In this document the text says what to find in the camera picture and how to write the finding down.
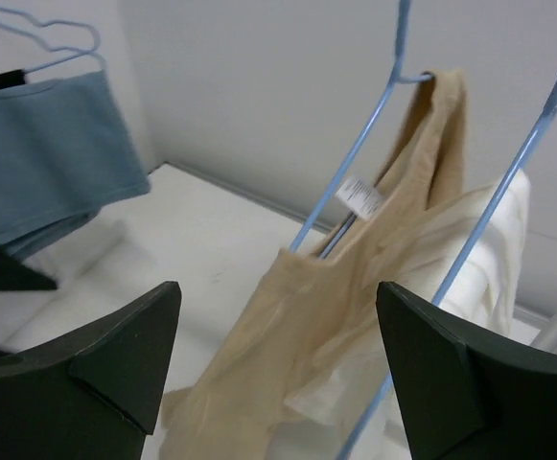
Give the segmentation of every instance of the white fabric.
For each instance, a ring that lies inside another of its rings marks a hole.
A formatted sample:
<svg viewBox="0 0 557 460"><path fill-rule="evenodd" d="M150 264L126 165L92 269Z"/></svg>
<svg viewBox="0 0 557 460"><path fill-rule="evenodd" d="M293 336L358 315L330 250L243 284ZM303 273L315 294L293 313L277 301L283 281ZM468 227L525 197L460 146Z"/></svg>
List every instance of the white fabric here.
<svg viewBox="0 0 557 460"><path fill-rule="evenodd" d="M50 302L63 295L84 271L125 234L123 223L101 217L39 251L25 264L58 280L56 291L0 292L0 345Z"/></svg>
<svg viewBox="0 0 557 460"><path fill-rule="evenodd" d="M450 208L426 222L403 269L393 281L430 301L498 184L497 181L464 194ZM441 309L509 335L527 229L529 191L527 176L518 172L440 304ZM365 393L360 391L362 385L366 381L379 381L375 374L382 374L386 369L380 334L373 346L370 347L369 341L360 345L365 349L351 350L349 358L342 361L325 385L312 387L309 393L290 395L286 405L325 426L335 426L338 420L356 420L360 414L351 408L361 407L358 400ZM384 427L385 411L377 411L375 419L378 420L370 423L365 430L367 435L361 438L366 446L357 446L355 450L367 452L366 456L354 454L353 458L375 458L377 452L363 439L381 436L379 428Z"/></svg>

